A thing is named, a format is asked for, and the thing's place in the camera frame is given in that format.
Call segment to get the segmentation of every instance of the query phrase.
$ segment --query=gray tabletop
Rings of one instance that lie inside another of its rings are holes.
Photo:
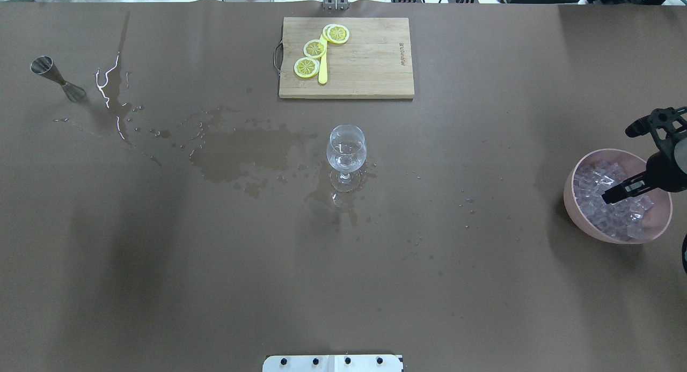
[[[415,99],[280,100],[282,18],[320,6],[0,5],[3,370],[687,369],[687,196],[646,245],[562,205],[584,154],[648,157],[623,129],[687,104],[687,9],[353,3],[334,14],[410,18]],[[368,162],[333,199],[340,123]]]

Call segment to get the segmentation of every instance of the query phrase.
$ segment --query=pink bowl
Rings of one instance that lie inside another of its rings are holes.
[[[631,154],[630,152],[625,152],[625,150],[620,149],[599,149],[590,152],[584,156],[575,166],[575,168],[570,172],[565,182],[565,188],[562,192],[562,198],[564,199],[565,209],[567,214],[570,216],[571,220],[577,225],[580,230],[584,231],[587,235],[597,238],[598,240],[603,240],[604,242],[620,243],[620,244],[632,244],[632,243],[647,243],[660,237],[663,231],[668,228],[670,223],[670,218],[673,217],[673,201],[670,198],[670,194],[666,191],[655,189],[649,191],[647,194],[651,196],[651,200],[654,202],[654,206],[646,211],[645,217],[642,219],[642,225],[645,228],[646,237],[644,239],[631,238],[630,240],[618,240],[616,238],[611,238],[603,232],[599,231],[598,228],[594,227],[586,216],[580,210],[580,207],[575,200],[575,195],[572,190],[572,178],[575,176],[575,172],[580,166],[585,164],[593,165],[596,162],[605,160],[611,164],[620,164],[628,176],[634,176],[639,172],[646,169],[646,162],[640,157]]]

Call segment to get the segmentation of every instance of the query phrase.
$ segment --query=wooden cutting board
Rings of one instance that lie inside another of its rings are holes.
[[[329,81],[302,79],[294,63],[303,46],[319,39],[329,23],[348,27],[343,45],[329,43]],[[415,96],[408,18],[284,18],[284,61],[279,80],[281,98],[405,98]]]

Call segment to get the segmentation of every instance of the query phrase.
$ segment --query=wine glass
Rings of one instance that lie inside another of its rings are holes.
[[[327,159],[335,169],[329,174],[337,191],[348,193],[358,188],[361,181],[360,167],[368,157],[365,135],[355,125],[338,125],[329,135]]]

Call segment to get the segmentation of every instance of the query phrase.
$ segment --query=lemon slice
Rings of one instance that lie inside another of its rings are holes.
[[[303,54],[309,56],[312,59],[318,59],[324,54],[324,42],[319,39],[310,40],[303,46]]]
[[[326,40],[329,40],[329,34],[327,34],[327,32],[329,31],[329,27],[332,27],[333,25],[335,25],[335,24],[330,23],[330,24],[324,26],[324,28],[322,29],[322,36],[324,36],[324,38]]]
[[[311,78],[319,71],[319,61],[305,56],[294,64],[294,72],[300,78]]]
[[[350,32],[343,25],[329,25],[325,36],[331,43],[342,44],[348,42]]]

